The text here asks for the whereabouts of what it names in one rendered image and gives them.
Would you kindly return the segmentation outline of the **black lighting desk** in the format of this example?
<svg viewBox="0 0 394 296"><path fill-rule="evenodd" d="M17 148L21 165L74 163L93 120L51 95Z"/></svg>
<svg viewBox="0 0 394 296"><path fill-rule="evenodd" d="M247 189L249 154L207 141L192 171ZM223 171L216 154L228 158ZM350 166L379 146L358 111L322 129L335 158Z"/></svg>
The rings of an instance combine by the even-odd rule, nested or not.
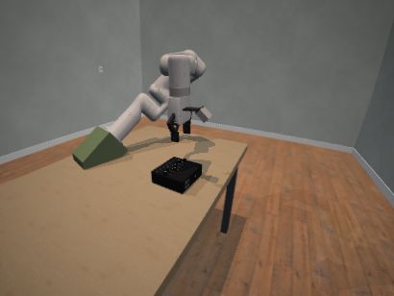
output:
<svg viewBox="0 0 394 296"><path fill-rule="evenodd" d="M152 183L181 194L201 175L202 164L177 157L173 157L151 171Z"/></svg>

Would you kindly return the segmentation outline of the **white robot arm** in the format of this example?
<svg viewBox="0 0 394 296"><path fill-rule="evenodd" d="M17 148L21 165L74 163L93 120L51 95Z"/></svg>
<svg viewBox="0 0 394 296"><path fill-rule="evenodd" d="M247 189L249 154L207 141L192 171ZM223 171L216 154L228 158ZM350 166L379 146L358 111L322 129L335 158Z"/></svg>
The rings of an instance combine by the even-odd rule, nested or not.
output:
<svg viewBox="0 0 394 296"><path fill-rule="evenodd" d="M122 141L140 121L141 113L151 121L158 120L167 110L169 95L190 95L190 84L194 82L195 78L201 77L205 70L205 64L191 50L162 56L160 59L162 75L149 88L149 93L160 103L160 106L147 94L140 93L122 115L104 130L109 131L119 141ZM212 117L205 106L198 109L186 107L183 111L196 111L195 113L204 123ZM123 142L121 143L123 144Z"/></svg>

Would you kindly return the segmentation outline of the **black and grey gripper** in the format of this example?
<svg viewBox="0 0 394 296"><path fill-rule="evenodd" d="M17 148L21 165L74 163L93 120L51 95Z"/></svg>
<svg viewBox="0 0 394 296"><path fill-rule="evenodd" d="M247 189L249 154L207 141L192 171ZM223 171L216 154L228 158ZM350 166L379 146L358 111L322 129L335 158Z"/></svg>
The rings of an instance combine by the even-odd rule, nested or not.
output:
<svg viewBox="0 0 394 296"><path fill-rule="evenodd" d="M168 99L168 121L167 126L171 132L171 141L179 142L179 126L183 124L183 133L190 134L192 111L183 111L190 106L190 95L171 96ZM170 117L170 118L169 118ZM177 121L176 121L176 119ZM178 123L174 123L178 122ZM174 127L176 126L176 128Z"/></svg>

